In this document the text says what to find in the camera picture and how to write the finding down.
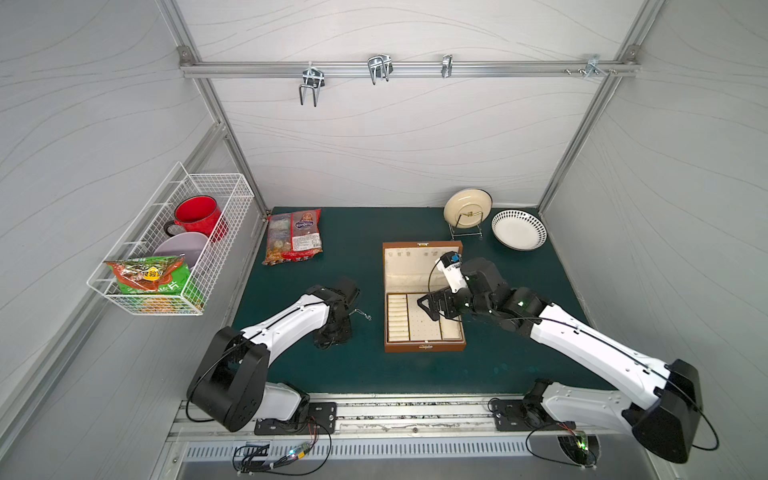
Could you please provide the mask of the brown wooden jewelry box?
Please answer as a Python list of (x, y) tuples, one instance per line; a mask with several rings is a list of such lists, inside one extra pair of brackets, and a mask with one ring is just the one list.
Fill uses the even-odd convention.
[(385, 320), (388, 353), (461, 352), (463, 326), (455, 320), (433, 320), (418, 300), (448, 285), (436, 270), (440, 257), (462, 252), (460, 241), (385, 242), (382, 244)]

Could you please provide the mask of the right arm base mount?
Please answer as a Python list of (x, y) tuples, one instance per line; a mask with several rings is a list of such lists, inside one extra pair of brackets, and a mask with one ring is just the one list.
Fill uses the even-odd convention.
[(500, 432), (522, 432), (540, 429), (574, 429), (574, 422), (558, 421), (543, 407), (543, 394), (553, 382), (537, 379), (534, 386), (521, 399), (500, 399), (493, 397), (486, 405), (495, 428)]

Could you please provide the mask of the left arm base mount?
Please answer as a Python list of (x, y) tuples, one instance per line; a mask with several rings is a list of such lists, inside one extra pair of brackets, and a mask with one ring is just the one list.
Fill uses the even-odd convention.
[(309, 435), (317, 430), (320, 434), (333, 434), (336, 429), (338, 405), (336, 402), (314, 402), (299, 406), (289, 420), (257, 420), (256, 436)]

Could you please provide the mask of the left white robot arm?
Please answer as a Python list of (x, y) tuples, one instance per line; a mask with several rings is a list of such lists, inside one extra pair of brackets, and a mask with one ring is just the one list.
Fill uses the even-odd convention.
[(288, 384), (270, 382), (269, 368), (308, 335), (321, 350), (347, 342), (359, 293), (357, 284), (346, 278), (334, 287), (315, 285), (264, 321), (241, 330), (220, 329), (186, 392), (187, 405), (198, 407), (206, 416), (189, 420), (213, 421), (230, 432), (253, 419), (302, 428), (308, 418), (308, 395)]

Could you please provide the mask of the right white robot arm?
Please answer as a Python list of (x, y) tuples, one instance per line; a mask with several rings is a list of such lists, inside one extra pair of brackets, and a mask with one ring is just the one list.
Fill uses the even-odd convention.
[(586, 424), (632, 436), (672, 463), (688, 462), (701, 423), (707, 423), (698, 370), (633, 350), (580, 322), (529, 288), (512, 288), (485, 258), (442, 255), (434, 271), (447, 282), (417, 304), (431, 320), (485, 316), (503, 330), (547, 346), (610, 384), (584, 389), (539, 380), (523, 397), (520, 415), (534, 430)]

